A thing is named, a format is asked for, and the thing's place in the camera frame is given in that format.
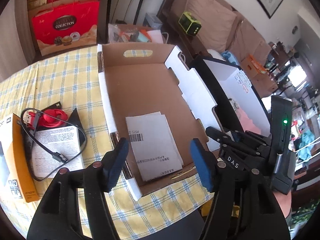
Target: instruction manual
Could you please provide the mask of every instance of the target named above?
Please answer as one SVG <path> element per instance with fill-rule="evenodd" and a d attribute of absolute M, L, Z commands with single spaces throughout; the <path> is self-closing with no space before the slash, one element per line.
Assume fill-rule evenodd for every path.
<path fill-rule="evenodd" d="M 126 117 L 126 122 L 132 150 L 144 181 L 182 169 L 183 160 L 164 114 L 156 112 Z"/>
<path fill-rule="evenodd" d="M 52 152 L 58 152 L 70 160 L 80 152 L 78 128 L 67 126 L 36 132 L 36 139 Z M 51 171 L 59 167 L 58 162 L 52 155 L 47 153 L 38 144 L 34 143 L 32 148 L 32 166 L 37 177 L 46 177 Z M 79 155 L 70 163 L 64 165 L 69 171 L 84 169 L 82 156 Z M 50 175 L 53 178 L 58 171 Z"/>

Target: table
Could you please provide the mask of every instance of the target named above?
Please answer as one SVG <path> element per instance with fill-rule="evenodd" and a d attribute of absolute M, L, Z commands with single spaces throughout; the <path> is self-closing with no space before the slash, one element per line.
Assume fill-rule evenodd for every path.
<path fill-rule="evenodd" d="M 98 81 L 97 48 L 89 47 L 38 61 L 0 83 L 0 119 L 26 107 L 43 109 L 61 101 L 70 115 L 78 109 L 80 120 L 88 136 L 83 152 L 87 167 L 112 150 L 106 125 Z M 40 197 L 51 179 L 35 181 Z M 121 239 L 138 239 L 155 233 L 187 216 L 213 197 L 201 186 L 198 175 L 170 185 L 134 201 L 124 176 L 116 187 L 106 193 L 109 210 Z M 85 211 L 84 192 L 79 190 L 79 210 L 83 232 L 91 236 Z M 19 203 L 1 198 L 0 203 L 17 230 L 27 236 L 32 217 L 39 204 Z"/>

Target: metal screw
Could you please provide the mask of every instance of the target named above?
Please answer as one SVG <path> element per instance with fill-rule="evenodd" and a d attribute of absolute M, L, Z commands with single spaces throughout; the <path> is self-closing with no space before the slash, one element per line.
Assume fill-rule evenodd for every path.
<path fill-rule="evenodd" d="M 252 169 L 251 172 L 254 174 L 254 175 L 258 175 L 260 173 L 260 171 L 258 169 Z"/>
<path fill-rule="evenodd" d="M 225 168 L 227 166 L 225 162 L 218 162 L 217 165 L 220 168 Z"/>
<path fill-rule="evenodd" d="M 92 164 L 92 166 L 93 166 L 94 168 L 99 168 L 99 167 L 102 166 L 102 162 L 99 162 L 99 161 L 94 162 L 94 163 Z"/>
<path fill-rule="evenodd" d="M 60 173 L 60 174 L 66 174 L 68 171 L 69 171 L 68 168 L 61 168 L 61 169 L 59 170 L 59 173 Z"/>

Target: oval logo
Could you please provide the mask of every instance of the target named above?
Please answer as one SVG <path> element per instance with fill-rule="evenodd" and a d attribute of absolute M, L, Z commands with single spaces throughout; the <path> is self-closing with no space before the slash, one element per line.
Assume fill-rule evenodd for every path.
<path fill-rule="evenodd" d="M 65 15 L 53 22 L 53 28 L 58 31 L 63 31 L 71 28 L 77 22 L 77 18 L 73 15 Z"/>

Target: white folded paper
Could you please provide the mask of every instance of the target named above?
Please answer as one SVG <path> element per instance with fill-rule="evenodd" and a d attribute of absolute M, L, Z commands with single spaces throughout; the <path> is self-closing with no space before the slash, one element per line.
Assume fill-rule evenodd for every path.
<path fill-rule="evenodd" d="M 144 181 L 182 169 L 183 161 L 164 114 L 156 112 L 126 117 L 126 122 L 132 150 Z"/>

